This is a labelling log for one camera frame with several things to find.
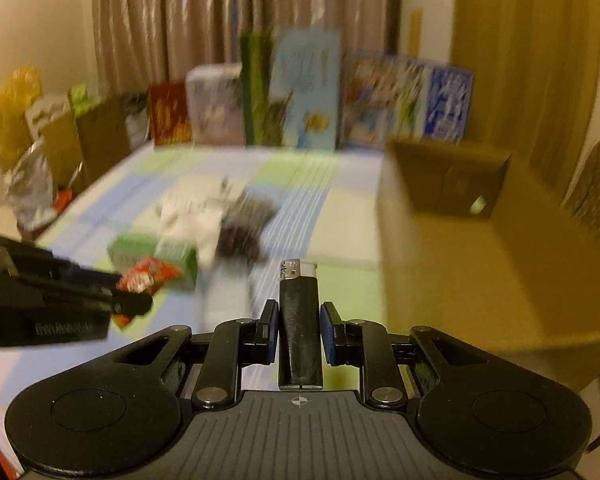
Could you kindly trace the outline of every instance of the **ribbed gray surface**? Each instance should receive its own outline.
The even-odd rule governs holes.
[[[352,392],[246,392],[235,408],[196,416],[166,454],[120,480],[469,480],[435,459],[406,421]],[[562,474],[556,480],[570,480]],[[27,474],[23,480],[43,480]]]

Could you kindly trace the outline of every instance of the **brown curtain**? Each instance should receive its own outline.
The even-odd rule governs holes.
[[[251,28],[335,28],[348,48],[394,51],[400,0],[93,0],[100,78],[114,91],[235,61]]]
[[[456,0],[451,63],[475,76],[465,138],[512,150],[562,197],[595,102],[600,0]]]

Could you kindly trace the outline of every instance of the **book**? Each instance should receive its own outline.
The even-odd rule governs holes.
[[[187,75],[187,105],[197,144],[244,146],[240,63],[202,65]]]
[[[149,87],[149,125],[155,146],[192,142],[184,81],[164,82]]]
[[[248,146],[279,146],[280,139],[265,134],[269,108],[272,40],[267,32],[245,32],[240,37],[245,140]]]
[[[408,56],[359,52],[345,59],[341,142],[383,149],[392,137],[458,141],[472,74]]]
[[[273,50],[269,136],[293,148],[335,149],[341,50],[339,32],[293,28],[281,34]]]

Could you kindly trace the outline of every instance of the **yellow plastic bag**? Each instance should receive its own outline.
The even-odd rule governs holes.
[[[13,170],[32,144],[24,112],[42,95],[40,72],[23,66],[0,88],[0,168]]]

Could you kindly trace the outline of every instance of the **checkered tablecloth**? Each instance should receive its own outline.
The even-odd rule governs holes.
[[[375,195],[381,170],[376,153],[288,152],[268,149],[147,146],[98,181],[59,219],[40,244],[83,266],[111,269],[106,249],[128,230],[157,229],[156,203],[169,190],[236,186],[266,195],[279,213],[264,232],[268,262],[252,274],[253,317],[277,298],[279,263],[309,258],[318,264],[320,301],[335,303],[343,319],[384,322]],[[164,289],[153,309],[101,342],[0,350],[0,406],[24,388],[172,324],[199,330],[198,294]],[[348,367],[325,371],[327,388],[357,385]],[[243,387],[275,388],[276,367],[249,367]]]

